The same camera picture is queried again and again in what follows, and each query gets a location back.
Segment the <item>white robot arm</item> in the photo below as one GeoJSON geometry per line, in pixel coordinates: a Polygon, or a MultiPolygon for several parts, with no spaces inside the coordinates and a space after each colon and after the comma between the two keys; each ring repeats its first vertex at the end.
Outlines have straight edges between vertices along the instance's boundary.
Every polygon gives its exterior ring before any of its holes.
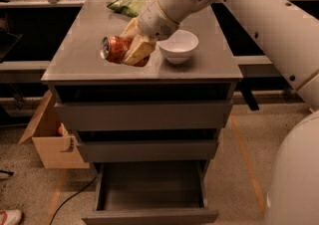
{"type": "MultiPolygon", "coordinates": [[[[123,32],[168,38],[215,0],[148,0],[123,32]]],[[[287,0],[217,0],[313,110],[287,134],[274,162],[265,225],[319,225],[319,23],[287,0]]]]}

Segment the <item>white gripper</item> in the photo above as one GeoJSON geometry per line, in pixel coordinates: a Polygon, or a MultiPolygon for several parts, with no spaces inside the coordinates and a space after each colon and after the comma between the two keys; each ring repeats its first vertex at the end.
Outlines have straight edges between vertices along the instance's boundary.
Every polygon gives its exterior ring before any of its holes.
{"type": "Polygon", "coordinates": [[[155,50],[157,40],[168,39],[178,27],[179,23],[165,14],[158,0],[147,0],[138,18],[132,18],[121,34],[122,38],[133,40],[123,63],[138,64],[155,50]]]}

